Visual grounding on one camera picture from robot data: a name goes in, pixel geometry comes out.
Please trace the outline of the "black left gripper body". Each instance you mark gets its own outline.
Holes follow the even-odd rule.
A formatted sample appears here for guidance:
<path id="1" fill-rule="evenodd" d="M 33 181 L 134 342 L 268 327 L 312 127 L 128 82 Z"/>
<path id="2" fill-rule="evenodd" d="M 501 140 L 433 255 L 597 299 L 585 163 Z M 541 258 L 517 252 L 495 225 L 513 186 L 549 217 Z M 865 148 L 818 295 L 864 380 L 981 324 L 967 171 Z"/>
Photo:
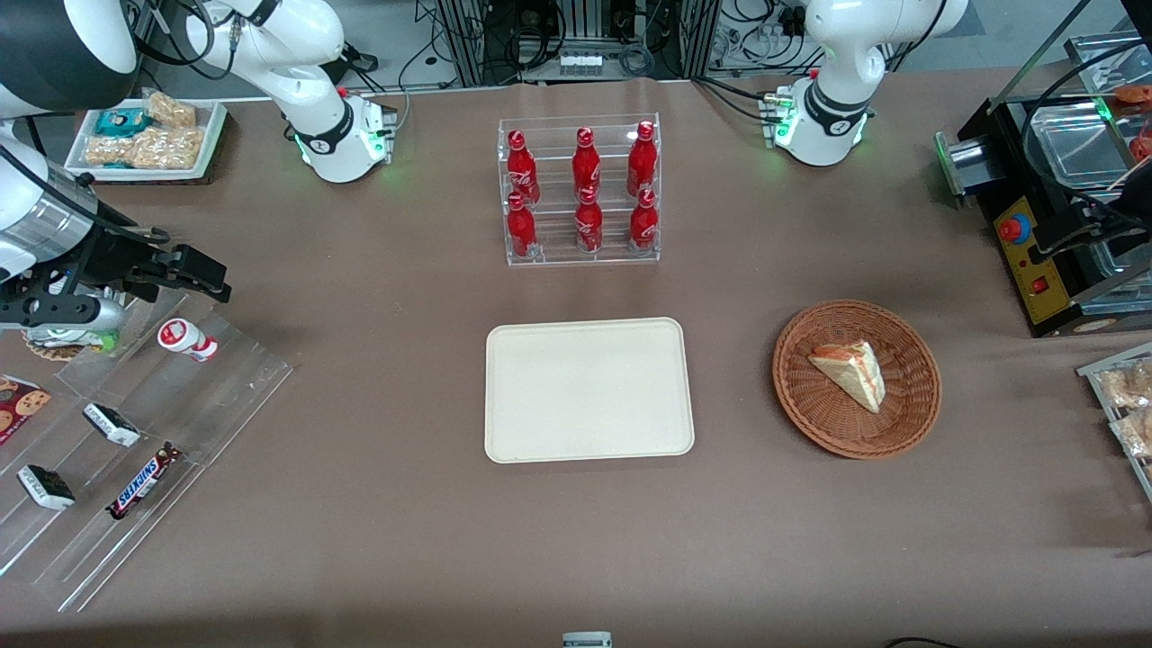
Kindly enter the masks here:
<path id="1" fill-rule="evenodd" d="M 1132 193 L 1083 193 L 1076 199 L 1086 223 L 1084 232 L 1075 238 L 1077 244 L 1139 234 L 1139 198 Z"/>

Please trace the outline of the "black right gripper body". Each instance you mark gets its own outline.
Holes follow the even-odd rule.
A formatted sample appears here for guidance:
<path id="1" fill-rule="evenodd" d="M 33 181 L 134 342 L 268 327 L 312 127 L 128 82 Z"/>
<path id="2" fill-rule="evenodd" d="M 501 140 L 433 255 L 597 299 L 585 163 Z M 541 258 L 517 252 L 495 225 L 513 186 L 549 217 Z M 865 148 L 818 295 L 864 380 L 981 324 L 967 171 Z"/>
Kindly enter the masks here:
<path id="1" fill-rule="evenodd" d="M 124 233 L 116 233 L 94 225 L 81 243 L 61 258 L 61 294 L 71 296 L 79 286 L 91 291 L 111 287 L 144 299 L 145 284 L 180 291 L 184 282 L 169 266 L 176 258 L 167 247 L 169 242 L 170 235 L 156 227 L 128 227 Z"/>

